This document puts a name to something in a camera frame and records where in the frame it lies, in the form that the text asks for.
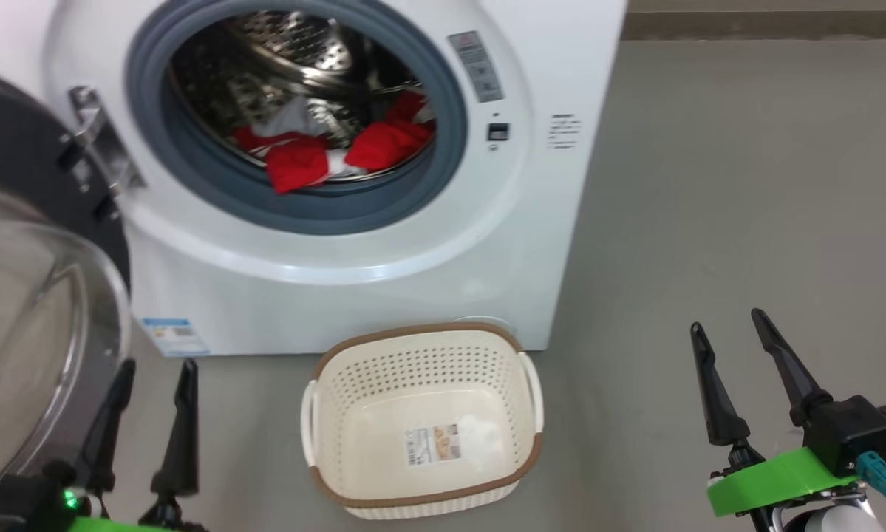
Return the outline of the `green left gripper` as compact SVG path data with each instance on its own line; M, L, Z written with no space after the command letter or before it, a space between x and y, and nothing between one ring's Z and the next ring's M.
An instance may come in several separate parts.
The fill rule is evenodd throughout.
M168 448L150 489L159 497L138 523L114 521L103 495L115 487L114 458L121 417L131 401L136 374L135 359L119 366L115 379L92 421L81 450L86 469L84 489L75 487L75 469L69 464L49 464L44 477L53 482L48 500L50 515L44 532L207 532L202 523L183 521L176 499L197 494L199 462L199 371L196 361L185 359L174 393L176 410Z

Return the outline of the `cream perforated basket brown rim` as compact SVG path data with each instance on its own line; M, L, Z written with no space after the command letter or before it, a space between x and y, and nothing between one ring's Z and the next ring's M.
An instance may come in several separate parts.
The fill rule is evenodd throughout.
M406 464L406 430L456 423L460 460ZM300 408L318 488L355 517L398 521L506 498L544 440L539 375L520 342L481 322L401 327L322 356Z

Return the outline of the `paper product label sticker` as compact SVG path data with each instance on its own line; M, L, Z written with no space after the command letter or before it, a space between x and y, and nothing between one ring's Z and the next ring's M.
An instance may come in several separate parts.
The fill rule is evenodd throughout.
M423 467L463 457L459 425L456 423L406 430L406 464Z

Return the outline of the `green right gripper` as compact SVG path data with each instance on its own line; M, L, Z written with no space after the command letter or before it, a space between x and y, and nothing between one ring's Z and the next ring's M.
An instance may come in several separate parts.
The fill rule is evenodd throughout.
M795 427L806 427L812 412L834 402L811 376L776 324L759 307L751 310L754 329L764 351L776 364L791 408L788 416ZM806 447L766 459L746 441L751 435L747 422L737 414L722 378L716 370L716 354L702 324L690 327L690 343L698 377L707 440L713 446L731 446L729 467L709 479L706 495L716 517L764 512L764 528L773 523L775 508L795 499L808 499L821 492L838 491L854 485L859 476L836 476Z

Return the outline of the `metal door hinge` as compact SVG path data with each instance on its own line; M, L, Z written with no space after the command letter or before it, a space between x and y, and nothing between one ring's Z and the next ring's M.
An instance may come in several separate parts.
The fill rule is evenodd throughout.
M78 119L75 140L97 166L109 191L124 194L146 183L136 162L115 128L97 89L78 85L69 88L68 97Z

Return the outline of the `small printed text label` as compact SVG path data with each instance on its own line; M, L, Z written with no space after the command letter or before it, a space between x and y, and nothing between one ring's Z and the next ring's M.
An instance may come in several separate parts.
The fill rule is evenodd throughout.
M573 149L578 145L582 121L575 114L551 115L548 121L546 144L549 149Z

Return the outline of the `white front-load washing machine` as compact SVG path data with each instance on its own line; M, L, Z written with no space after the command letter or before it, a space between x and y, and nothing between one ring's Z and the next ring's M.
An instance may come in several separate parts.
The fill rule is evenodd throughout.
M425 208L372 231L278 231L215 208L177 182L126 95L133 38L168 0L57 0L53 80L97 89L146 183L118 205L133 309L186 318L216 355L324 352L369 331L480 318L525 347L550 338L627 0L381 0L445 57L469 118L466 154ZM479 102L447 37L479 31L503 100ZM582 121L549 149L554 114ZM488 142L486 126L511 138Z

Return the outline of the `round black glass washer door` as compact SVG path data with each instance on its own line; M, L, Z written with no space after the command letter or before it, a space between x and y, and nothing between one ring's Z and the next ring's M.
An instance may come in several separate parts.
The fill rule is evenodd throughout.
M114 196L43 105L0 80L0 481L75 469L131 359L131 277Z

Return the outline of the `dark wall baseboard strip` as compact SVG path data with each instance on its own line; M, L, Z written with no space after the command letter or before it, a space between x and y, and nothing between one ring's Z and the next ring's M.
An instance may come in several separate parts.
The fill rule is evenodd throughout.
M656 11L627 14L622 41L886 40L883 11Z

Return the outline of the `blue energy label sticker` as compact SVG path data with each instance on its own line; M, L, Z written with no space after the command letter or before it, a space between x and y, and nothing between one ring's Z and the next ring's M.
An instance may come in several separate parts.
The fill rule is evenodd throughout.
M186 318L142 318L142 327L166 357L203 357L211 350Z

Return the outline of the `red and white garment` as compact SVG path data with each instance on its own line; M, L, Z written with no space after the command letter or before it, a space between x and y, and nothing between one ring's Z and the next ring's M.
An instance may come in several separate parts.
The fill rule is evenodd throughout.
M296 97L265 122L237 128L232 139L265 164L273 190L287 194L388 171L425 148L436 130L435 112L421 89L406 89L393 98L379 119L352 132L348 147L338 147L328 112L325 101Z

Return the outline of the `grey warning label sticker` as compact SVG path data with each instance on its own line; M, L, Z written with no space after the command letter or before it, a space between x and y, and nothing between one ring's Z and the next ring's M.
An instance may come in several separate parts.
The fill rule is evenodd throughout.
M494 69L487 47L481 41L479 31L455 33L447 37L466 71L473 86L477 101L494 102L503 100L504 94L499 75Z

